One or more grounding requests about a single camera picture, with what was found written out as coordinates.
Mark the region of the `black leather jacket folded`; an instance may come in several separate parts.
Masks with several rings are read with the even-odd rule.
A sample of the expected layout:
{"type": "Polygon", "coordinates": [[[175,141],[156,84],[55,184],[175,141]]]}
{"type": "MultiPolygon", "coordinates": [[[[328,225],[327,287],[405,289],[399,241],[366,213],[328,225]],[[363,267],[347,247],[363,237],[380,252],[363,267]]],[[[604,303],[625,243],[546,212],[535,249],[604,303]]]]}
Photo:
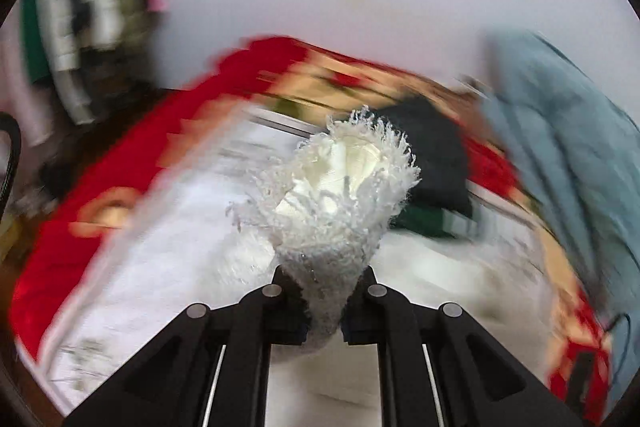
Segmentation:
{"type": "Polygon", "coordinates": [[[428,98],[414,96],[375,112],[405,135],[420,181],[409,192],[413,205],[435,207],[472,216],[466,180],[469,159],[460,126],[428,98]]]}

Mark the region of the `red floral bed blanket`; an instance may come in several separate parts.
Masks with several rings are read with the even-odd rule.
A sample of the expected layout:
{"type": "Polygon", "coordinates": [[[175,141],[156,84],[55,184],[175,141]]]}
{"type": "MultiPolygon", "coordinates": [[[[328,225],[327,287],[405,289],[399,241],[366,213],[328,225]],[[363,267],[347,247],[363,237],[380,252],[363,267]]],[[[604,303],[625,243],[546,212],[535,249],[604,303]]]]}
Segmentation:
{"type": "Polygon", "coordinates": [[[194,150],[228,131],[232,117],[250,103],[322,124],[331,114],[390,106],[413,94],[460,126],[473,191],[504,210],[530,213],[533,207],[518,191],[515,171],[469,87],[446,87],[290,37],[248,40],[125,131],[39,228],[14,287],[9,323],[18,357],[58,413],[70,412],[105,379],[104,371],[90,369],[86,352],[72,347],[70,333],[106,286],[98,264],[108,243],[140,211],[158,176],[190,164],[194,150]]]}

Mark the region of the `white puffer jacket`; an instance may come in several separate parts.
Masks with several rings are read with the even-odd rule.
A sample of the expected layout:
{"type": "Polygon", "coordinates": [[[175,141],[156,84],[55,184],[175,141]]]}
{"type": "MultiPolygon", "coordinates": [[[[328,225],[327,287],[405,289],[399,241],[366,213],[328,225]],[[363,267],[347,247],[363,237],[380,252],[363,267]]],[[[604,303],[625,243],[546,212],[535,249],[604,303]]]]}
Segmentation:
{"type": "Polygon", "coordinates": [[[118,0],[37,0],[40,31],[56,93],[74,124],[92,124],[91,98],[80,83],[80,51],[117,49],[124,20],[118,0]]]}

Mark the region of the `green hanging garment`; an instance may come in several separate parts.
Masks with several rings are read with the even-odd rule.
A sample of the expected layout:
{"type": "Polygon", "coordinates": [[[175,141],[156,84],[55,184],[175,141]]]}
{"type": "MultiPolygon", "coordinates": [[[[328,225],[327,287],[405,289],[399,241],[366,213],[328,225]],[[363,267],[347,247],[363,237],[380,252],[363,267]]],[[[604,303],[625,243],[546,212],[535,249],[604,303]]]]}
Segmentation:
{"type": "Polygon", "coordinates": [[[29,82],[37,86],[51,86],[52,75],[41,37],[37,0],[21,0],[20,20],[23,57],[29,82]]]}

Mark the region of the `black curved tube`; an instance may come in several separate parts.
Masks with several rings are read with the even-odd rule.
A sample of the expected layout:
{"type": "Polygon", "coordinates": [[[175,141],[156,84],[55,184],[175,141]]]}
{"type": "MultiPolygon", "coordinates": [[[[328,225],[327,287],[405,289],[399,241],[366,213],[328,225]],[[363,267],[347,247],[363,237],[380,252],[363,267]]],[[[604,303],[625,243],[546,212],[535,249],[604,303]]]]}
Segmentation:
{"type": "Polygon", "coordinates": [[[1,184],[0,218],[8,205],[9,197],[17,174],[22,151],[22,132],[17,120],[6,112],[1,113],[1,131],[9,138],[9,157],[6,162],[6,174],[1,184]]]}

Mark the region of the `dark green striped garment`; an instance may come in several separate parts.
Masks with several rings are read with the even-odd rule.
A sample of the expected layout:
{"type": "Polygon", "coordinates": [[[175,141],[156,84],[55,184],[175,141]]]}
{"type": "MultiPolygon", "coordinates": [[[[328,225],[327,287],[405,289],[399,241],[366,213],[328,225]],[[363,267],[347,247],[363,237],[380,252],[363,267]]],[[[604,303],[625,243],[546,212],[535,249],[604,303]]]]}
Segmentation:
{"type": "Polygon", "coordinates": [[[408,205],[390,221],[392,230],[409,231],[428,239],[475,239],[480,222],[447,209],[408,205]]]}

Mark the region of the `blue quilted duvet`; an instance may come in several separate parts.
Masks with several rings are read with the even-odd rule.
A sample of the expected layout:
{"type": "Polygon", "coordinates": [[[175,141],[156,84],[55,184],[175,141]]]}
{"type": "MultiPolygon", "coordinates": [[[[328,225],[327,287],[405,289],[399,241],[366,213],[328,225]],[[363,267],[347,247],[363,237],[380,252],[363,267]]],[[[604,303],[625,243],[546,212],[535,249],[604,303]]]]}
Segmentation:
{"type": "Polygon", "coordinates": [[[489,124],[613,333],[612,392],[639,369],[639,128],[558,48],[526,30],[488,44],[489,124]]]}

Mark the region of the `white knit cardigan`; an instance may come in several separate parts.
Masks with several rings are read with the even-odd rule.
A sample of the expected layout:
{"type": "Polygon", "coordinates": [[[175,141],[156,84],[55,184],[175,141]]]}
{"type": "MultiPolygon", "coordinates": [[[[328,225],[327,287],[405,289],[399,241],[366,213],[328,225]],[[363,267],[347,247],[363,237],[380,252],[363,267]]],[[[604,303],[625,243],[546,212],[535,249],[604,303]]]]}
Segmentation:
{"type": "Polygon", "coordinates": [[[306,352],[323,348],[421,169],[404,132],[367,107],[300,143],[258,173],[256,192],[230,210],[238,228],[267,237],[302,291],[306,352]]]}

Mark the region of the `white patterned mat cloth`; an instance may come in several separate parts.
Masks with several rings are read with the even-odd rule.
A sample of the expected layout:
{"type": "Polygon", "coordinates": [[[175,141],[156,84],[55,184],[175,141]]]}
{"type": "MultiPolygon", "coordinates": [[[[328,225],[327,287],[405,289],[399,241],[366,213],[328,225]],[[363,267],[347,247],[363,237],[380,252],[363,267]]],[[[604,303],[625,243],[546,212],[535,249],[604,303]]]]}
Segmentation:
{"type": "MultiPolygon", "coordinates": [[[[108,233],[79,285],[43,336],[43,387],[70,413],[191,303],[236,303],[267,283],[276,264],[267,239],[238,229],[229,207],[250,194],[255,174],[290,156],[305,131],[251,107],[153,183],[122,229],[108,233]]],[[[459,303],[535,376],[547,372],[552,290],[532,219],[474,188],[480,214],[467,241],[390,231],[372,267],[413,303],[459,303]]],[[[376,426],[378,360],[371,347],[334,337],[310,355],[276,355],[270,426],[376,426]]]]}

